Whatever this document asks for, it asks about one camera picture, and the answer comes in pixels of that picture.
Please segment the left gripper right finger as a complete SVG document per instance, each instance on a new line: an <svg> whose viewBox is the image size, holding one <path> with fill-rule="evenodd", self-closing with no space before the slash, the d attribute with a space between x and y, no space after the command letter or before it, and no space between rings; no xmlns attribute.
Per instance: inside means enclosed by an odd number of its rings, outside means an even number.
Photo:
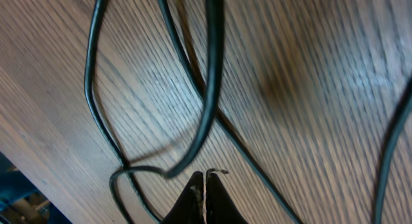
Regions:
<svg viewBox="0 0 412 224"><path fill-rule="evenodd" d="M228 174L223 169L208 169L206 172L206 220L210 224L247 224L217 173Z"/></svg>

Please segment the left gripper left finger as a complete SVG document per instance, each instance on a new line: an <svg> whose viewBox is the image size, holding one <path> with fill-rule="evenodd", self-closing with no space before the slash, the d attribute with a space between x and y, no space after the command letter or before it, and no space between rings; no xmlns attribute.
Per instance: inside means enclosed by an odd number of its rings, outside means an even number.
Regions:
<svg viewBox="0 0 412 224"><path fill-rule="evenodd" d="M203 173L195 171L160 224L204 224Z"/></svg>

